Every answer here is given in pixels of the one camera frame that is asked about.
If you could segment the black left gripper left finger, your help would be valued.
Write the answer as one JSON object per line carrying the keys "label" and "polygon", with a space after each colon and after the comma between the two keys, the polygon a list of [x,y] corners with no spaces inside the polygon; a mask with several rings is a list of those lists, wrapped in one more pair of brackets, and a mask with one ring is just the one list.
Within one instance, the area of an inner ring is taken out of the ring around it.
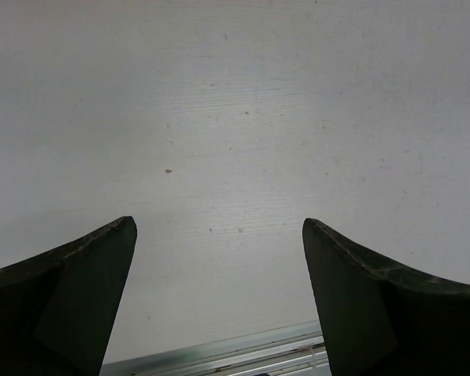
{"label": "black left gripper left finger", "polygon": [[0,375],[98,375],[136,247],[122,216],[0,269]]}

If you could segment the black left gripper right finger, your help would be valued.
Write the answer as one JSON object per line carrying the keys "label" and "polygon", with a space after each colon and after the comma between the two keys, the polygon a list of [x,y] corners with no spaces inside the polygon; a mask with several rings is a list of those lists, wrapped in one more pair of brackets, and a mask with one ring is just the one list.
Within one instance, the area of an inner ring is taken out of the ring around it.
{"label": "black left gripper right finger", "polygon": [[433,276],[316,219],[302,239],[334,375],[470,375],[470,284]]}

